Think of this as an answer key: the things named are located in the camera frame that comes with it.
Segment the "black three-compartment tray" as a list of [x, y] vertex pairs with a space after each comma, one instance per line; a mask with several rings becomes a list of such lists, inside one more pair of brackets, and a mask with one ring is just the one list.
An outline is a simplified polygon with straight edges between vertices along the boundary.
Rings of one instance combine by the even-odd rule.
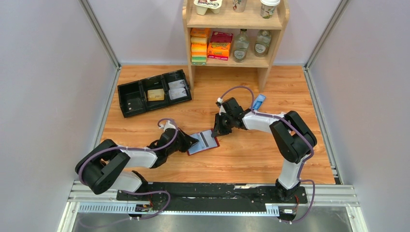
[[183, 70], [122, 84], [117, 90], [124, 118], [192, 100]]

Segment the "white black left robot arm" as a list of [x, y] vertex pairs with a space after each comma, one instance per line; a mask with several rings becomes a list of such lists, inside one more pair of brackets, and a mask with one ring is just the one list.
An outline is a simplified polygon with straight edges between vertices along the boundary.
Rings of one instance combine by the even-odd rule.
[[98, 195], [109, 189], [125, 190], [135, 200], [143, 200], [148, 193], [145, 180], [137, 172], [125, 168], [145, 167], [154, 169], [163, 165], [175, 152], [187, 152], [199, 143], [180, 128], [167, 128], [158, 140], [144, 148], [125, 148], [106, 139], [75, 167], [80, 181]]

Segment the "orange red snack box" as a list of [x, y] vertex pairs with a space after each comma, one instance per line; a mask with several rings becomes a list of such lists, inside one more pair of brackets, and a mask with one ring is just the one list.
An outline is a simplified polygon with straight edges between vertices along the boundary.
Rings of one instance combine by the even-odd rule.
[[228, 61], [232, 40], [232, 33], [213, 31], [207, 47], [207, 58]]

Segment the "gold card in tray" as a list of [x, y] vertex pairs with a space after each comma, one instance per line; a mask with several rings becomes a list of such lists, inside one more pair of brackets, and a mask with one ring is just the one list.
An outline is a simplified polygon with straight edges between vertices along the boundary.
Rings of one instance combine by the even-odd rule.
[[164, 89], [150, 89], [147, 91], [147, 100], [150, 102], [163, 101], [165, 99]]

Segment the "silver card in tray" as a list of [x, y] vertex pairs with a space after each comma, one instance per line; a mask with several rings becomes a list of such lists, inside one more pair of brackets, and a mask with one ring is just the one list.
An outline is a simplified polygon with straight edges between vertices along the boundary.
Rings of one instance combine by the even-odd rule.
[[187, 96], [187, 91], [184, 87], [173, 88], [169, 90], [170, 100], [176, 100]]

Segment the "white lidded cup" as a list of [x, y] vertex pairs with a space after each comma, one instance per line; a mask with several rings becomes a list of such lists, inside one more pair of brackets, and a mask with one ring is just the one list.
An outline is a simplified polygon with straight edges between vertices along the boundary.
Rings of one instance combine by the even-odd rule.
[[264, 19], [269, 19], [273, 16], [276, 7], [280, 4], [280, 0], [260, 0], [261, 11], [260, 15]]

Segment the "white VIP card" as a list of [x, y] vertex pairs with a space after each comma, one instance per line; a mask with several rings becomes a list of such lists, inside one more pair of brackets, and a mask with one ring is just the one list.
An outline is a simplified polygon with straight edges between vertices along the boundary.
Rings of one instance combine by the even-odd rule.
[[168, 83], [168, 87], [169, 87], [170, 90], [171, 89], [184, 88], [185, 86], [186, 86], [185, 85], [185, 80], [183, 80], [183, 79], [175, 80], [175, 81], [172, 81], [172, 82]]

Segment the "stack of coloured sponges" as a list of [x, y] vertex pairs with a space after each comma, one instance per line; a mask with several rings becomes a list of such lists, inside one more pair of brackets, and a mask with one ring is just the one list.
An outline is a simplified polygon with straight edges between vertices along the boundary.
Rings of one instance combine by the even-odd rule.
[[206, 65], [210, 28], [192, 28], [190, 31], [190, 57], [192, 64]]

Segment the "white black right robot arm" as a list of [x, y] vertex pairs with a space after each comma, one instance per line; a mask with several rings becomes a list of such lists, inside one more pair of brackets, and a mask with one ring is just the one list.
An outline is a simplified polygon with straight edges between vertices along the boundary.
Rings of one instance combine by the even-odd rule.
[[235, 98], [218, 99], [216, 104], [220, 111], [215, 115], [212, 137], [228, 135], [233, 128], [272, 133], [284, 158], [282, 171], [275, 182], [276, 196], [281, 202], [289, 202], [300, 186], [303, 163], [317, 145], [313, 132], [296, 111], [274, 115], [243, 110]]

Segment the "wooden shelf unit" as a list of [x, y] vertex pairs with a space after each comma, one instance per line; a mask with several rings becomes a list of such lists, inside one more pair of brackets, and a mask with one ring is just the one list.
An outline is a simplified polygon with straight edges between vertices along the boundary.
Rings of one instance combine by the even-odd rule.
[[[186, 56], [190, 87], [194, 87], [195, 69], [199, 66], [191, 61], [191, 30], [193, 28], [209, 28], [211, 32], [226, 32], [236, 36], [240, 33], [241, 29], [246, 29], [250, 42], [248, 54], [243, 62], [235, 62], [232, 57], [233, 51], [231, 50], [227, 61], [210, 58], [207, 59], [206, 66], [255, 68], [258, 75], [258, 89], [260, 92], [264, 91], [279, 45], [289, 22], [290, 7], [288, 1], [282, 0], [274, 11], [273, 16], [270, 19], [264, 19], [260, 15], [261, 5], [262, 3], [259, 0], [249, 0], [244, 12], [237, 13], [233, 10], [232, 1], [224, 0], [218, 14], [208, 11], [205, 15], [199, 15], [192, 0], [185, 0], [183, 2], [182, 23], [187, 49]], [[271, 33], [271, 43], [268, 53], [264, 57], [258, 57], [254, 54], [254, 44], [258, 31], [261, 29], [268, 30]]]

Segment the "white yogurt cup pack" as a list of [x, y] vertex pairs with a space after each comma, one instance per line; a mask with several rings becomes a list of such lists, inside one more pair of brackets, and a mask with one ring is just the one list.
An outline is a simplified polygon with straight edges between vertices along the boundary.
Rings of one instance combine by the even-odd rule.
[[194, 0], [196, 12], [198, 15], [205, 15], [208, 10], [214, 14], [220, 12], [223, 0]]

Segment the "right clear glass bottle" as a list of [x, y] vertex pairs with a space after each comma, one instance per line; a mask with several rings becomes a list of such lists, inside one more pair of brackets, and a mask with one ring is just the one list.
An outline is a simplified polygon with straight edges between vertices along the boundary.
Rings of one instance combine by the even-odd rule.
[[254, 54], [257, 57], [264, 57], [268, 53], [268, 49], [271, 43], [272, 35], [269, 30], [259, 30], [255, 46], [254, 46]]

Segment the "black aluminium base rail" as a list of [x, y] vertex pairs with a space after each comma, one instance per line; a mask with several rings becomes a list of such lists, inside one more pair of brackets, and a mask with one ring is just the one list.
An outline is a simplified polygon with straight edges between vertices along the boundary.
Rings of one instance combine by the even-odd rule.
[[268, 184], [150, 183], [147, 197], [113, 189], [101, 195], [74, 182], [60, 232], [366, 232], [350, 185], [302, 185], [280, 203]]

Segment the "clear glass bottle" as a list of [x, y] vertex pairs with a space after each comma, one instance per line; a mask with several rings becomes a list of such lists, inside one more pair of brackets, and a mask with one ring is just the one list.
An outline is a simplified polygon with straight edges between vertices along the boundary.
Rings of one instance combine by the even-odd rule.
[[249, 37], [247, 29], [241, 29], [240, 33], [234, 38], [233, 59], [235, 62], [243, 62], [247, 56], [249, 48]]
[[269, 30], [259, 30], [255, 46], [254, 46], [254, 54], [257, 57], [264, 57], [268, 53], [268, 49], [271, 43], [272, 35]]

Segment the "patterned paper cup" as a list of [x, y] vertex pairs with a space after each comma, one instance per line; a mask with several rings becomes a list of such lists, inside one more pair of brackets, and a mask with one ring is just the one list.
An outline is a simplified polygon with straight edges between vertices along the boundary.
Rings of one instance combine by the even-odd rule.
[[247, 0], [233, 0], [233, 10], [237, 13], [245, 11]]

